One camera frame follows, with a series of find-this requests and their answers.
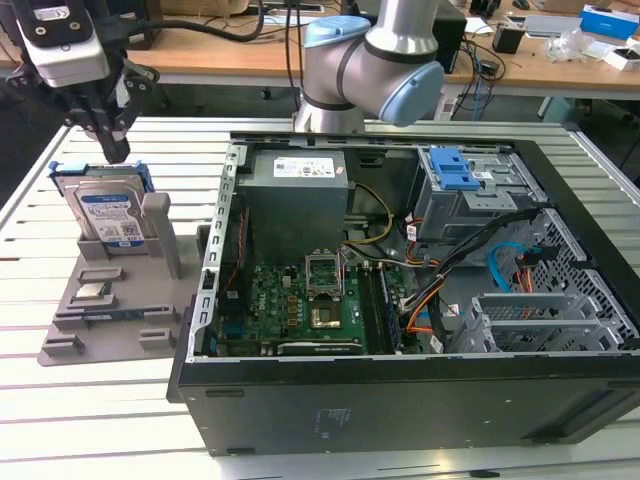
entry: black box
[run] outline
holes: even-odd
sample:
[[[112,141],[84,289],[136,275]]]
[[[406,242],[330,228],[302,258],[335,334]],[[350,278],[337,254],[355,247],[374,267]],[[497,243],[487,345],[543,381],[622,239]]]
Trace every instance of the black box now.
[[[380,0],[346,0],[342,4],[342,13],[367,18],[372,25],[378,21]],[[446,73],[452,73],[458,59],[467,18],[448,0],[440,0],[436,21],[433,24],[433,36],[438,40],[436,60]]]
[[[518,51],[523,35],[524,30],[520,28],[508,28],[500,25],[491,46],[495,52],[514,54]]]
[[[155,21],[162,20],[160,0],[107,0],[111,15],[123,18]],[[131,39],[129,50],[149,50],[158,36],[159,30],[141,33]]]

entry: power supply label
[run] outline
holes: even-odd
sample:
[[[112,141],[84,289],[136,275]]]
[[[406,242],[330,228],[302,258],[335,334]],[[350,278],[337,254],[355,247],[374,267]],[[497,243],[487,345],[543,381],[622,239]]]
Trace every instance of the power supply label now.
[[[132,216],[127,195],[84,195],[85,214],[100,237],[110,247],[137,247],[144,243],[138,219]]]
[[[335,178],[332,158],[278,157],[273,162],[276,178]]]

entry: blue joint cap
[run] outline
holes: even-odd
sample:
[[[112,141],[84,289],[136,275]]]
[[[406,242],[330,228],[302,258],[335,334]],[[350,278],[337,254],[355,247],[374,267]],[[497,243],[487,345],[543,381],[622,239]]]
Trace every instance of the blue joint cap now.
[[[467,162],[457,148],[432,148],[431,164],[440,177],[443,190],[480,189],[480,182],[469,170]]]
[[[304,48],[321,47],[344,42],[364,35],[371,28],[371,22],[362,17],[341,15],[322,17],[307,26]]]
[[[378,117],[396,127],[407,127],[420,120],[440,98],[444,68],[430,62],[409,75],[389,96]]]

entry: slotted metal table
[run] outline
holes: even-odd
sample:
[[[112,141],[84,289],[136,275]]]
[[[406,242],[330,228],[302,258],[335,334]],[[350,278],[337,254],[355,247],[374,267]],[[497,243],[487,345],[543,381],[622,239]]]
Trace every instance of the slotted metal table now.
[[[398,132],[380,123],[368,129]],[[170,194],[177,234],[211,218],[229,132],[240,130],[288,131],[290,123],[141,118],[134,125],[130,161],[146,162],[156,189]],[[528,123],[429,122],[402,132],[535,140],[640,274],[640,192],[583,134]],[[574,446],[214,460],[187,409],[164,398],[171,359],[40,367],[36,355],[79,253],[79,227],[46,178],[51,160],[104,162],[97,143],[62,129],[0,212],[0,478],[418,479],[468,478],[474,470],[519,479],[640,477],[640,409]]]

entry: blue hard drive label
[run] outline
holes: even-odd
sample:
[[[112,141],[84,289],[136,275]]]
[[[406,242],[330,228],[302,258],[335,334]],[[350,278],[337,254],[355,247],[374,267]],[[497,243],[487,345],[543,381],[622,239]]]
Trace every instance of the blue hard drive label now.
[[[103,243],[110,247],[137,247],[144,243],[140,223],[131,215],[127,195],[84,195],[80,200]]]

